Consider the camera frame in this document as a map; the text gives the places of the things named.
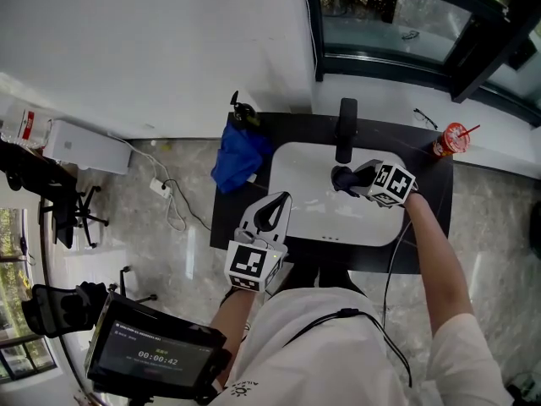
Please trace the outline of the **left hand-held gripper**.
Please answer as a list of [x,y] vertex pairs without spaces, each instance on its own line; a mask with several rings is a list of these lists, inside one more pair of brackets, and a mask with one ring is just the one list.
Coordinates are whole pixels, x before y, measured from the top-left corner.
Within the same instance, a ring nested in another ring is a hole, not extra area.
[[245,210],[227,248],[224,273],[232,287],[263,293],[270,286],[287,255],[291,208],[291,195],[277,192]]

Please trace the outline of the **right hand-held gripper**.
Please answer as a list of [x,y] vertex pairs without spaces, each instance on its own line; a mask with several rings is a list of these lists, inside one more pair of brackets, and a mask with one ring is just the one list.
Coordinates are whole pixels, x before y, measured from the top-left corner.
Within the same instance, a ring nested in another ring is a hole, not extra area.
[[355,198],[368,198],[380,206],[401,206],[412,191],[417,190],[416,178],[396,163],[372,159],[354,170],[355,174],[376,174],[369,186],[350,186],[347,193]]

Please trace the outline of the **dark grey cloth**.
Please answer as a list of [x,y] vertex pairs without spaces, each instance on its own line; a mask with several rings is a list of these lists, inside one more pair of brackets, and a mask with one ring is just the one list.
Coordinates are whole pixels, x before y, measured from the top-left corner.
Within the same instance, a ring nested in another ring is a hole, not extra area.
[[354,198],[360,197],[353,188],[360,187],[361,180],[349,167],[334,166],[331,170],[331,184],[336,192],[341,191]]

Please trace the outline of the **black faucet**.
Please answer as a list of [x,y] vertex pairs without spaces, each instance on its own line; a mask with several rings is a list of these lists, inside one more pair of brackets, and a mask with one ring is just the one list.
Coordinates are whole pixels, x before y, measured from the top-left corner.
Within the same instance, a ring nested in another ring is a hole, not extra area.
[[342,98],[335,128],[335,159],[340,164],[348,164],[352,160],[353,142],[358,132],[357,120],[357,100],[352,98]]

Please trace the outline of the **person's left forearm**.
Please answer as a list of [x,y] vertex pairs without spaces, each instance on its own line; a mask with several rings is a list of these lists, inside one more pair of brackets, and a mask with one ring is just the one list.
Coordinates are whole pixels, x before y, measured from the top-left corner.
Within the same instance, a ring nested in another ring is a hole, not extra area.
[[225,370],[217,377],[224,387],[229,378],[232,366],[238,355],[244,335],[244,328],[249,318],[254,299],[257,293],[246,289],[232,289],[224,298],[210,326],[220,331],[226,342],[223,346],[231,355],[231,359]]

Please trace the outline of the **person's right forearm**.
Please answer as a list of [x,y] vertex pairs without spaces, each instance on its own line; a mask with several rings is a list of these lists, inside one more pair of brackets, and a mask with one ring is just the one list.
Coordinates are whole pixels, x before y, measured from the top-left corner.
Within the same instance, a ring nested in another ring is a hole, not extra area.
[[407,197],[404,206],[417,243],[431,331],[437,333],[454,316],[473,313],[467,281],[428,201],[413,193]]

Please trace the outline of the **blue cloth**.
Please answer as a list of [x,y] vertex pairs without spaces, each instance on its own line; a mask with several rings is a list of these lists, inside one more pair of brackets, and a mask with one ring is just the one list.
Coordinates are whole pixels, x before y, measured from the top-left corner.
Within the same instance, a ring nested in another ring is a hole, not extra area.
[[238,129],[227,122],[217,151],[211,177],[216,187],[227,194],[244,185],[273,152],[270,140],[250,129]]

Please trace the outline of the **dark wooden vanity cabinet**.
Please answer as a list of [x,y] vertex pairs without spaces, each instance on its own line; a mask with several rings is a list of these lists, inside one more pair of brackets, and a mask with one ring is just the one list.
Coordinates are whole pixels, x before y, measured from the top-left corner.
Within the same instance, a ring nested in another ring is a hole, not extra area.
[[274,147],[253,183],[217,194],[210,243],[226,249],[247,226],[258,238],[286,229],[287,260],[351,271],[421,274],[430,283],[459,271],[449,232],[453,161],[436,159],[435,132],[359,119],[349,167],[376,161],[357,196],[335,190],[337,118],[265,113]]

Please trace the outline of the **black eyeglasses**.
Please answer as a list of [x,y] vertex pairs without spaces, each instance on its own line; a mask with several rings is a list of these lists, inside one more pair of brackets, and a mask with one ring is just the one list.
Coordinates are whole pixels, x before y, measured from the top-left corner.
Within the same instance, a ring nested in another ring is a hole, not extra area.
[[413,116],[422,123],[427,129],[431,129],[434,131],[438,130],[438,125],[433,121],[430,117],[428,117],[424,112],[422,112],[418,108],[413,109]]

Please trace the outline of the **red drink cup with straw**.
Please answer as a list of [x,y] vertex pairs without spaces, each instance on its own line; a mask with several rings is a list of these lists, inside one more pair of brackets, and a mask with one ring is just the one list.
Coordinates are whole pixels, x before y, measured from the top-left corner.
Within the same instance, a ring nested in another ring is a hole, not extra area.
[[479,127],[480,124],[467,129],[461,123],[450,123],[433,142],[432,153],[436,157],[465,153],[470,146],[470,134]]

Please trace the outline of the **white power strip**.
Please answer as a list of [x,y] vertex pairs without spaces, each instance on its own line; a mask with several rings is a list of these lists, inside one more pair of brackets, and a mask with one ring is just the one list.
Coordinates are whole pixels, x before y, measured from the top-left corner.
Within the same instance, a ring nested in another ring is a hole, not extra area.
[[150,181],[150,189],[154,191],[156,194],[158,194],[163,199],[169,199],[171,197],[171,188],[163,183],[162,181],[158,180],[157,178],[153,178]]

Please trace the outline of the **person's white shirt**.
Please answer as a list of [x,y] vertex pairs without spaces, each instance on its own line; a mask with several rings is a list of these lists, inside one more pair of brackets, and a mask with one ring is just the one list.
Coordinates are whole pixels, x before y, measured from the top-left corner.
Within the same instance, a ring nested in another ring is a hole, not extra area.
[[421,387],[401,382],[362,294],[296,288],[258,312],[210,406],[511,406],[477,319],[456,315],[434,335]]

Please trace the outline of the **dark framed window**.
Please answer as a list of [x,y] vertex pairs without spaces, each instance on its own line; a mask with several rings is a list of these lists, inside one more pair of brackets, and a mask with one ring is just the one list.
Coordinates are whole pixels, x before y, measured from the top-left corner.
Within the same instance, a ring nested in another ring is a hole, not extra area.
[[541,0],[306,0],[315,79],[444,91],[541,127]]
[[0,207],[0,384],[52,370],[54,358],[43,337],[31,331],[21,303],[31,298],[25,209]]

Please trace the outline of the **white box appliance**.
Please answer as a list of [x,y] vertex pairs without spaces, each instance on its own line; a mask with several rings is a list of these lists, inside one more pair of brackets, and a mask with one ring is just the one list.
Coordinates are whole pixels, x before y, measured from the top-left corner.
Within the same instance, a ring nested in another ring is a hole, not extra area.
[[59,162],[124,175],[128,172],[131,148],[122,141],[54,120],[43,156]]

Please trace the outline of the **black mesh office chair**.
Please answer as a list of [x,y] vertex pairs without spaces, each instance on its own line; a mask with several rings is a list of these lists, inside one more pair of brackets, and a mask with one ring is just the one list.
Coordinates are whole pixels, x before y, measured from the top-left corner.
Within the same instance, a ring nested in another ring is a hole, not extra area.
[[36,284],[30,290],[30,299],[21,303],[25,321],[39,336],[60,337],[72,332],[89,331],[96,326],[109,293],[119,292],[126,297],[124,275],[130,266],[119,272],[119,282],[83,282],[73,289],[54,288]]

